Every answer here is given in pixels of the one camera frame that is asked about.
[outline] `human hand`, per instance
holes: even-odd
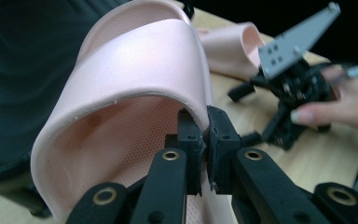
[[[321,71],[326,81],[342,76],[342,67],[331,66]],[[358,77],[338,82],[333,87],[336,100],[309,103],[293,110],[293,123],[307,126],[323,126],[339,122],[358,128]]]

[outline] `wooden table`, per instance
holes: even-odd
[[[196,10],[193,22],[196,28],[209,29],[233,24],[201,10]],[[271,39],[265,35],[263,38],[266,41]],[[325,60],[310,53],[306,59],[310,63]],[[262,132],[277,111],[278,101],[269,91],[256,89],[256,93],[239,103],[232,103],[227,92],[239,84],[241,82],[233,78],[212,74],[214,106],[227,112],[239,134],[254,130]],[[289,151],[267,144],[256,148],[265,150],[298,186],[311,192],[323,182],[351,186],[358,168],[358,130],[339,124],[333,124],[329,133],[305,131]],[[26,209],[0,198],[0,224],[17,223],[56,222],[52,218],[41,220],[32,217]]]

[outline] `gripper jaw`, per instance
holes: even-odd
[[[300,61],[324,34],[339,15],[337,3],[328,7],[275,37],[275,40],[259,48],[261,68],[267,80],[272,80]]]

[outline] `screw hole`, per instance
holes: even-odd
[[[260,161],[261,159],[263,159],[263,155],[256,151],[245,152],[245,157],[252,161]]]
[[[106,205],[111,203],[117,197],[117,192],[112,188],[101,189],[94,194],[92,201],[97,205]]]
[[[336,203],[341,203],[347,206],[357,204],[356,198],[345,189],[331,187],[327,189],[327,195]]]
[[[162,154],[162,158],[166,161],[174,161],[179,158],[179,153],[175,151],[167,151]]]

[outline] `hole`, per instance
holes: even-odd
[[[307,213],[296,211],[293,213],[293,218],[298,223],[310,223],[310,216]]]
[[[256,151],[245,152],[245,157],[252,161],[260,161],[261,159],[263,159],[263,155]]]
[[[96,192],[92,197],[92,201],[97,205],[106,205],[114,201],[116,197],[117,192],[115,189],[106,188]]]
[[[161,223],[164,220],[164,214],[159,211],[155,211],[149,214],[147,221],[149,223]]]
[[[162,158],[166,161],[174,161],[179,158],[179,153],[175,151],[167,151],[162,154]]]
[[[347,206],[357,204],[356,198],[345,189],[330,187],[327,189],[327,195],[336,203],[341,203]]]

